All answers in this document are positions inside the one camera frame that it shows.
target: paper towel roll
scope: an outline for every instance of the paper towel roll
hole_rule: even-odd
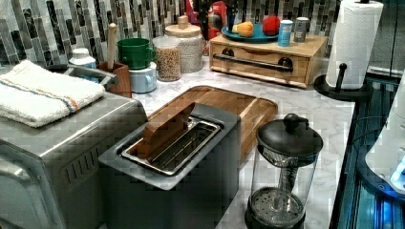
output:
[[[354,90],[363,86],[382,8],[382,3],[374,1],[369,4],[353,0],[341,2],[327,72],[330,86],[336,86],[342,63],[348,65],[342,89]]]

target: blue light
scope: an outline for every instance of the blue light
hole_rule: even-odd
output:
[[[391,176],[391,182],[396,186],[396,187],[400,187],[401,184],[400,181],[402,181],[401,175],[402,172],[404,172],[405,170],[405,157],[402,158],[401,162],[398,164],[398,166],[396,167],[395,172],[393,173],[393,175]]]

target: black lid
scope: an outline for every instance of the black lid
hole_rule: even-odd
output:
[[[259,144],[275,154],[297,157],[298,160],[316,159],[324,143],[322,137],[309,126],[306,118],[287,114],[259,127]]]

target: white towel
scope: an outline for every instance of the white towel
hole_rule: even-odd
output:
[[[0,75],[0,115],[40,127],[77,112],[104,92],[99,84],[24,60]]]

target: red apple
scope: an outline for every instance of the red apple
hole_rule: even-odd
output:
[[[277,16],[270,16],[263,20],[263,33],[268,36],[277,35],[280,29],[280,19]]]

